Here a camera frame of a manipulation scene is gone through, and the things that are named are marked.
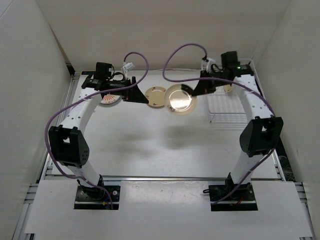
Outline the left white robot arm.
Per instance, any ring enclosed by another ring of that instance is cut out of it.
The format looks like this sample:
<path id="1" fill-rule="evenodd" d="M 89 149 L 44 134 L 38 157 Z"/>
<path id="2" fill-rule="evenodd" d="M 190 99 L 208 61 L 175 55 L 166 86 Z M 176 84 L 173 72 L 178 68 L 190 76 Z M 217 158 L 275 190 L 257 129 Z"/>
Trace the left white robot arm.
<path id="1" fill-rule="evenodd" d="M 114 80 L 115 75 L 110 71 L 112 65 L 97 62 L 95 71 L 82 83 L 78 100 L 66 107 L 69 113 L 65 119 L 58 126 L 48 124 L 45 129 L 45 144 L 57 169 L 67 167 L 72 172 L 67 178 L 77 180 L 93 200 L 103 198 L 105 188 L 102 176 L 89 161 L 90 149 L 84 132 L 96 107 L 107 94 L 120 96 L 126 102 L 149 102 L 138 87 L 140 81 L 127 77 L 131 66 L 125 64 L 121 72 L 123 79 Z"/>

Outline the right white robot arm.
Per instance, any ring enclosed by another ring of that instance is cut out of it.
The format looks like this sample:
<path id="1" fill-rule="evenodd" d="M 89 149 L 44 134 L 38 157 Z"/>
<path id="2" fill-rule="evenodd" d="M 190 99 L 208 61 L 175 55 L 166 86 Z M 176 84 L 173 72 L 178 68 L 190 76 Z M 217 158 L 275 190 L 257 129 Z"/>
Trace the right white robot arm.
<path id="1" fill-rule="evenodd" d="M 231 85 L 244 109 L 247 125 L 240 134 L 241 153 L 220 193 L 230 200 L 238 199 L 251 182 L 253 171 L 275 150 L 284 122 L 259 92 L 254 72 L 241 64 L 236 51 L 221 54 L 222 68 L 202 70 L 193 96 L 211 94 L 217 87 Z"/>

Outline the beige plate front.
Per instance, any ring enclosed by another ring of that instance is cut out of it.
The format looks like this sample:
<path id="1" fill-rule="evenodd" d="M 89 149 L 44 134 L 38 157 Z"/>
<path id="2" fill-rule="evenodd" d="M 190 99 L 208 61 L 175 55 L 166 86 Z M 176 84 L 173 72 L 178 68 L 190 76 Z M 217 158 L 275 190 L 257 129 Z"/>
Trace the beige plate front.
<path id="1" fill-rule="evenodd" d="M 154 86 L 149 88 L 145 93 L 148 100 L 148 106 L 152 108 L 162 108 L 165 106 L 165 92 L 166 89 L 161 86 Z"/>

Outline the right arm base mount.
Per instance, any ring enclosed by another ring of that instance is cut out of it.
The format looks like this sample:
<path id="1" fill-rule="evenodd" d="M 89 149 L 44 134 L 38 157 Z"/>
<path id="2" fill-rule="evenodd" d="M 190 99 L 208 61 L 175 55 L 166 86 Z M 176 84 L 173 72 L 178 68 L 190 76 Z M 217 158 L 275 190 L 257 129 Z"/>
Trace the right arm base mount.
<path id="1" fill-rule="evenodd" d="M 209 195 L 212 212 L 245 212 L 258 210 L 254 189 L 250 183 L 241 185 L 230 196 L 215 204 L 215 202 L 225 197 L 232 189 L 233 188 L 228 190 L 226 185 L 209 185 L 207 189 L 202 191 L 203 194 Z"/>

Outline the beige plate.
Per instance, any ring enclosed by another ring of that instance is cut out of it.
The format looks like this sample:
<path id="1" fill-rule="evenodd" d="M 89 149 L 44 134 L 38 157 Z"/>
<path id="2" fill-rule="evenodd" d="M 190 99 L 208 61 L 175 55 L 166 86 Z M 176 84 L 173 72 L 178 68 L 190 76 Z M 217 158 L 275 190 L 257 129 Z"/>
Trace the beige plate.
<path id="1" fill-rule="evenodd" d="M 165 92 L 166 89 L 161 86 L 154 86 L 149 88 L 145 93 L 148 100 L 148 106 L 152 108 L 162 108 L 165 106 Z"/>
<path id="2" fill-rule="evenodd" d="M 164 107 L 172 114 L 184 116 L 192 113 L 197 106 L 197 97 L 186 84 L 174 84 L 164 93 Z"/>
<path id="3" fill-rule="evenodd" d="M 233 89 L 234 89 L 233 86 L 230 84 L 223 86 L 223 90 L 225 93 L 231 93 L 233 91 Z"/>

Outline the white plate orange sunburst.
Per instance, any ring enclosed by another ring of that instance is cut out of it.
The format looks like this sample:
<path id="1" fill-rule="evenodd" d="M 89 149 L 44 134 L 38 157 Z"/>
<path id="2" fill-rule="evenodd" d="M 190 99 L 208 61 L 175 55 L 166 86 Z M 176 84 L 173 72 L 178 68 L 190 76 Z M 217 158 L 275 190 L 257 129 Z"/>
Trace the white plate orange sunburst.
<path id="1" fill-rule="evenodd" d="M 104 106 L 111 106 L 118 103 L 121 99 L 122 97 L 120 95 L 107 94 L 102 98 L 100 104 Z"/>

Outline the beige plate back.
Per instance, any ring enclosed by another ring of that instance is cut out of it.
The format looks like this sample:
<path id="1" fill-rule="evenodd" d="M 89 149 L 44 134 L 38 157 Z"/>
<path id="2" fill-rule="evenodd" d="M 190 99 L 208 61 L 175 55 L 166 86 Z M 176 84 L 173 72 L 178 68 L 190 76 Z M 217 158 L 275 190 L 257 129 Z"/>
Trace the beige plate back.
<path id="1" fill-rule="evenodd" d="M 223 90 L 225 93 L 231 93 L 233 91 L 233 89 L 234 89 L 233 86 L 230 84 L 223 86 Z"/>

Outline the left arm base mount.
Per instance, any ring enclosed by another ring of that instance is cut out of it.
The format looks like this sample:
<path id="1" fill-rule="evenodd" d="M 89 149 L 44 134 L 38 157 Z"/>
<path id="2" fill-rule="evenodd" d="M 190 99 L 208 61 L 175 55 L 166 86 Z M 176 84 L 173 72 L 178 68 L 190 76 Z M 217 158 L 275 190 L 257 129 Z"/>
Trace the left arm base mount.
<path id="1" fill-rule="evenodd" d="M 81 186 L 77 187 L 75 200 L 74 200 L 74 209 L 75 210 L 118 210 L 120 202 L 120 185 L 105 185 L 105 189 L 108 191 L 111 197 L 102 191 L 97 196 L 93 194 L 88 195 L 83 191 Z"/>

